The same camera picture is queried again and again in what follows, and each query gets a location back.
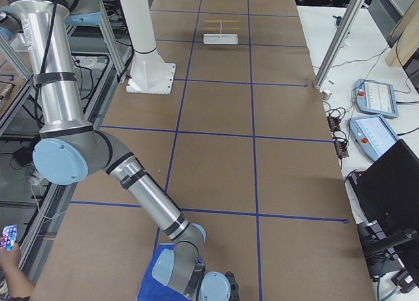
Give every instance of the light blue joint cap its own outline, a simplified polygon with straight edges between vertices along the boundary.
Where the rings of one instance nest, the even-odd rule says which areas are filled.
[[[12,13],[12,11],[10,9],[10,6],[8,6],[8,5],[5,5],[4,7],[1,7],[0,11],[3,11],[4,13],[9,13],[9,14]]]
[[[11,40],[14,37],[14,35],[13,35],[13,33],[11,31],[9,31],[8,29],[5,29],[3,27],[0,27],[0,35],[6,41],[9,41],[9,40]]]
[[[172,250],[164,249],[158,257],[156,264],[151,271],[151,275],[163,286],[167,286],[172,277],[174,265],[175,253]]]
[[[204,237],[204,243],[205,243],[205,240],[207,238],[207,233],[205,232],[204,227],[201,226],[200,224],[195,224],[195,223],[194,224],[191,224],[191,225],[195,226],[199,231],[201,231],[201,234]]]
[[[33,151],[33,162],[44,177],[57,185],[82,181],[88,174],[82,154],[61,139],[42,139]]]
[[[199,297],[200,301],[228,301],[230,292],[230,283],[222,273],[209,272],[202,280]]]
[[[65,19],[67,25],[75,26],[98,26],[102,17],[101,12],[70,15]]]

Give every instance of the robotic arm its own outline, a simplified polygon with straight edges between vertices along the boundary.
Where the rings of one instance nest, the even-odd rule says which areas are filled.
[[[116,137],[84,119],[64,20],[69,14],[100,11],[100,0],[8,0],[19,17],[40,97],[45,125],[33,161],[50,182],[69,185],[104,170],[131,192],[175,243],[163,250],[153,277],[196,301],[233,301],[233,279],[207,272],[198,261],[205,230],[191,224],[134,154]]]

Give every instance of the blue tape line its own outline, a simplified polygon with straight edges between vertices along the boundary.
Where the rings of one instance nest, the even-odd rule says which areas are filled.
[[[3,61],[3,63],[0,65],[0,69],[2,66],[4,66],[4,64],[7,62],[7,60]]]
[[[278,137],[278,136],[265,136],[265,135],[246,135],[246,134],[228,134],[228,133],[213,133],[213,132],[196,132],[196,131],[173,131],[173,130],[161,130],[161,129],[147,129],[147,128],[135,128],[126,126],[102,126],[102,128],[110,129],[122,129],[122,130],[134,130],[134,131],[152,131],[152,132],[168,132],[168,133],[182,133],[182,134],[196,134],[196,135],[217,135],[217,136],[230,136],[230,137],[246,137],[256,139],[280,139],[284,141],[304,141],[304,142],[319,142],[319,143],[333,143],[331,139],[304,139],[296,137]]]
[[[201,9],[201,5],[202,5],[202,0],[199,1],[198,14],[196,15],[196,21],[195,21],[194,36],[192,37],[193,39],[195,38],[196,28],[198,27],[199,11]],[[176,124],[175,138],[173,140],[172,154],[170,156],[168,177],[167,177],[167,180],[166,180],[166,185],[164,187],[164,189],[165,189],[166,192],[169,189],[170,175],[172,173],[173,158],[174,158],[174,155],[175,155],[177,135],[178,135],[178,132],[179,132],[179,125],[180,125],[180,122],[181,122],[183,102],[185,101],[186,87],[187,87],[187,83],[188,83],[188,80],[187,79],[188,79],[188,76],[189,76],[189,70],[191,69],[191,62],[192,62],[192,53],[193,53],[193,51],[194,51],[194,43],[192,43],[192,45],[191,45],[191,52],[189,53],[188,68],[187,68],[187,71],[186,71],[185,85],[183,86],[181,106],[179,108],[179,115],[177,116],[177,124]]]
[[[100,205],[100,206],[141,208],[141,206],[138,205],[138,204],[120,204],[120,203],[91,202],[91,201],[70,201],[70,203],[71,204],[84,204],[84,205]]]
[[[250,61],[250,92],[251,92],[251,124],[253,132],[253,174],[255,178],[255,208],[256,208],[256,241],[257,241],[257,272],[259,279],[259,301],[263,300],[262,284],[262,256],[261,256],[261,227],[259,222],[259,195],[257,186],[257,157],[256,157],[256,130],[255,130],[255,105],[253,95],[253,71],[251,59],[251,26],[250,26],[250,0],[247,0],[247,20],[249,26],[249,61]]]
[[[124,204],[124,203],[109,203],[109,202],[92,202],[92,201],[70,201],[71,204],[79,205],[96,205],[96,206],[113,206],[113,207],[131,207],[131,208],[142,208],[136,204]],[[205,214],[220,214],[220,215],[236,215],[236,216],[250,216],[250,217],[266,217],[266,218],[277,218],[277,219],[297,219],[300,221],[329,221],[329,222],[343,222],[348,224],[348,219],[341,218],[327,218],[327,217],[311,217],[311,216],[296,216],[296,215],[279,215],[279,214],[264,214],[264,213],[247,213],[245,211],[219,211],[216,209],[196,209],[196,208],[181,208],[182,211],[190,213],[205,213]]]
[[[330,222],[342,222],[348,224],[348,219],[340,218],[326,218],[326,217],[310,217],[310,216],[294,216],[294,215],[275,215],[275,214],[259,214],[260,217],[266,218],[282,218],[282,219],[297,219],[300,221],[330,221]]]
[[[173,12],[173,13],[198,13],[195,11],[181,11],[181,10],[152,10],[150,12]]]
[[[197,134],[197,135],[217,135],[217,136],[229,136],[229,137],[247,137],[247,138],[253,137],[253,135],[246,135],[246,134],[224,134],[224,133],[196,132],[196,131],[179,131],[178,133]]]
[[[203,41],[184,41],[180,39],[156,39],[156,41],[168,41],[168,42],[174,42],[174,43],[198,43],[202,44]],[[296,46],[293,44],[251,44],[251,43],[238,43],[237,45],[241,46],[267,46],[267,47],[286,47],[286,48],[307,48],[307,46]]]
[[[173,131],[173,130],[152,129],[152,128],[150,128],[150,129],[148,129],[148,128],[135,128],[135,127],[131,127],[131,126],[101,126],[101,128],[175,133],[175,131]]]
[[[279,84],[279,83],[252,83],[253,85],[267,85],[267,86],[294,86],[294,87],[307,87],[307,84]]]
[[[292,44],[250,44],[250,46],[286,47],[286,48],[307,48],[307,46],[295,46]]]
[[[193,43],[194,41],[182,41],[180,39],[156,39],[156,41],[173,41],[175,43]]]
[[[225,83],[225,84],[246,84],[249,82],[235,82],[233,80],[199,80],[199,79],[185,79],[187,82],[206,82],[206,83]]]
[[[298,15],[282,15],[282,14],[250,14],[251,16],[275,16],[278,18],[299,18]]]
[[[182,11],[182,10],[150,10],[151,12],[175,12],[175,13],[201,13],[201,14],[220,14],[220,15],[242,15],[242,16],[276,16],[278,18],[299,18],[298,15],[282,15],[282,14],[250,14],[250,13],[222,13],[222,12],[198,12]]]
[[[243,13],[218,13],[218,12],[201,12],[203,14],[222,14],[222,15],[242,15],[242,16],[247,16],[247,14],[243,14]]]
[[[255,82],[235,82],[235,81],[229,81],[229,80],[199,80],[199,79],[175,79],[175,80],[184,80],[186,82],[206,82],[206,83],[223,83],[223,84],[307,87],[307,84],[255,83]]]
[[[299,139],[296,137],[277,137],[277,136],[263,136],[256,135],[257,139],[283,139],[286,141],[303,141],[303,142],[319,142],[319,143],[333,143],[331,139]]]
[[[246,213],[243,211],[218,211],[215,209],[197,209],[197,208],[182,208],[182,211],[189,213],[205,213],[205,214],[222,214],[222,215],[237,215],[237,216],[251,216],[256,217],[255,213]]]

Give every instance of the white foam block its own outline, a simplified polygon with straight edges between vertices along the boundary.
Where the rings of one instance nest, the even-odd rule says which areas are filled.
[[[237,34],[204,34],[204,44],[238,44]]]

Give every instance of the smartphone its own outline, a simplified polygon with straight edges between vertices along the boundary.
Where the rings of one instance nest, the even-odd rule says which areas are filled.
[[[6,226],[3,229],[4,240],[0,243],[0,247],[5,247],[6,250],[10,251],[16,242],[16,237],[18,235],[18,226],[13,224],[11,226]]]

